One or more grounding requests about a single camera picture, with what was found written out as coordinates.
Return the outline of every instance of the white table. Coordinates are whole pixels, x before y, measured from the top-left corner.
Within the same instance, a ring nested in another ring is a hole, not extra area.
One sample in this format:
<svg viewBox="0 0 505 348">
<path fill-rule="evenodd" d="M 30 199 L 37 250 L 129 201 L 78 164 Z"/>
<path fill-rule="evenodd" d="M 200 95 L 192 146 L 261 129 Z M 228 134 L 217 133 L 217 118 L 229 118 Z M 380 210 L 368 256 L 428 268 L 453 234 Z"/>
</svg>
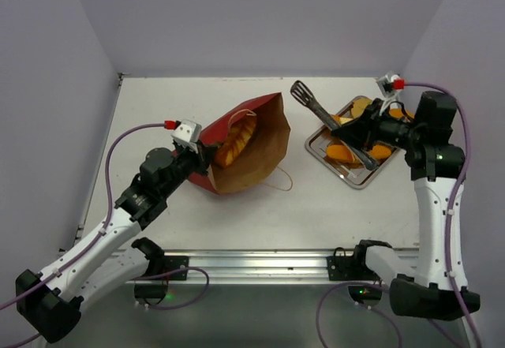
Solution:
<svg viewBox="0 0 505 348">
<path fill-rule="evenodd" d="M 403 154 L 394 157 L 363 190 L 351 189 L 304 148 L 320 122 L 291 98 L 297 78 L 126 78 L 114 113 L 107 148 L 125 130 L 166 119 L 192 119 L 206 126 L 241 101 L 282 92 L 291 125 L 281 166 L 294 180 L 284 193 L 266 186 L 232 196 L 216 196 L 186 182 L 168 200 L 142 236 L 164 249 L 329 249 L 352 248 L 362 238 L 388 241 L 395 248 L 418 246 L 417 202 Z M 301 78 L 329 111 L 356 95 L 380 96 L 372 78 Z M 124 139 L 111 160 L 114 199 L 126 189 L 156 147 L 172 148 L 170 132 L 151 129 Z M 287 185 L 277 170 L 271 184 Z M 106 213 L 103 162 L 84 234 Z"/>
</svg>

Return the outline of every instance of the red paper bag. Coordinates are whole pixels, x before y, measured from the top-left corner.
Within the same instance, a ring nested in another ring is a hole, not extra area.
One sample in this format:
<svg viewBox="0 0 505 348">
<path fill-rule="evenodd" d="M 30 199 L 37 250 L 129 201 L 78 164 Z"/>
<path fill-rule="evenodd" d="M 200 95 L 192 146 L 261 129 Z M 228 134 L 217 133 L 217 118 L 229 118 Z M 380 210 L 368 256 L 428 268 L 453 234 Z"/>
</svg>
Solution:
<svg viewBox="0 0 505 348">
<path fill-rule="evenodd" d="M 205 128 L 200 139 L 204 144 L 224 142 L 229 125 L 242 119 L 250 110 L 257 116 L 257 125 L 241 154 L 225 169 L 211 164 L 208 176 L 191 175 L 189 180 L 193 184 L 217 194 L 236 193 L 261 183 L 284 159 L 290 125 L 284 115 L 281 93 L 241 103 Z"/>
</svg>

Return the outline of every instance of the stainless steel tray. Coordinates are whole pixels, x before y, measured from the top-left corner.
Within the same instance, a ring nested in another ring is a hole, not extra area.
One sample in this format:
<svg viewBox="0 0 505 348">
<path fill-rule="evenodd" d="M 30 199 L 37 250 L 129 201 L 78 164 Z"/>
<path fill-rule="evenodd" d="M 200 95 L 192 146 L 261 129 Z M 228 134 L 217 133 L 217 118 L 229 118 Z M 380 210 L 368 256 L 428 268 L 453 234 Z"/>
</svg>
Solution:
<svg viewBox="0 0 505 348">
<path fill-rule="evenodd" d="M 350 110 L 353 106 L 353 102 L 368 98 L 363 95 L 359 95 L 347 103 L 338 113 L 340 117 L 352 118 Z M 379 167 L 375 170 L 367 170 L 362 165 L 358 164 L 348 164 L 339 163 L 333 159 L 329 159 L 326 156 L 326 148 L 328 145 L 338 144 L 339 139 L 333 137 L 330 131 L 325 126 L 315 131 L 306 141 L 305 148 L 310 152 L 316 159 L 318 159 L 326 168 L 331 170 L 334 174 L 339 176 L 347 185 L 355 189 L 363 189 L 366 187 L 370 181 L 384 168 L 384 166 L 391 160 L 391 158 L 398 153 L 397 148 L 391 148 L 392 153 L 387 159 L 382 161 Z"/>
</svg>

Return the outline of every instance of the bread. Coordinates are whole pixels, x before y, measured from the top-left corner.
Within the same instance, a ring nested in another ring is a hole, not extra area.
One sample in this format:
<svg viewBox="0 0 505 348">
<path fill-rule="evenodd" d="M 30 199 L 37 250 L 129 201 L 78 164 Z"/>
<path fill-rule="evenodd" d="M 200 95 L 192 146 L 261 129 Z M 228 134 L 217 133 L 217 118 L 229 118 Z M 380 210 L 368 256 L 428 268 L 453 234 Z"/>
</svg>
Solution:
<svg viewBox="0 0 505 348">
<path fill-rule="evenodd" d="M 230 127 L 228 135 L 214 156 L 214 164 L 221 168 L 229 167 L 244 151 L 245 146 L 256 130 L 257 116 L 245 115 Z"/>
</svg>

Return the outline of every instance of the white wall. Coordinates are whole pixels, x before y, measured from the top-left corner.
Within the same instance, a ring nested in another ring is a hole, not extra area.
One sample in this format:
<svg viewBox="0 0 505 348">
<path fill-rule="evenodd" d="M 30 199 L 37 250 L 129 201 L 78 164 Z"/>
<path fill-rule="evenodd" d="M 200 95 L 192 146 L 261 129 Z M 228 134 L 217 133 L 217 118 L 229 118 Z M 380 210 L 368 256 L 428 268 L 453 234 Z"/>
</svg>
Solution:
<svg viewBox="0 0 505 348">
<path fill-rule="evenodd" d="M 135 76 L 380 75 L 402 68 L 442 0 L 81 0 Z"/>
<path fill-rule="evenodd" d="M 476 320 L 489 347 L 505 346 L 504 7 L 505 0 L 443 0 L 404 70 L 408 80 L 448 87 L 469 116 L 473 161 L 462 203 L 463 258 L 470 289 L 481 294 Z M 412 107 L 419 95 L 410 93 Z"/>
<path fill-rule="evenodd" d="M 68 248 L 117 98 L 79 0 L 0 0 L 0 303 Z M 0 346 L 34 330 L 0 312 Z"/>
</svg>

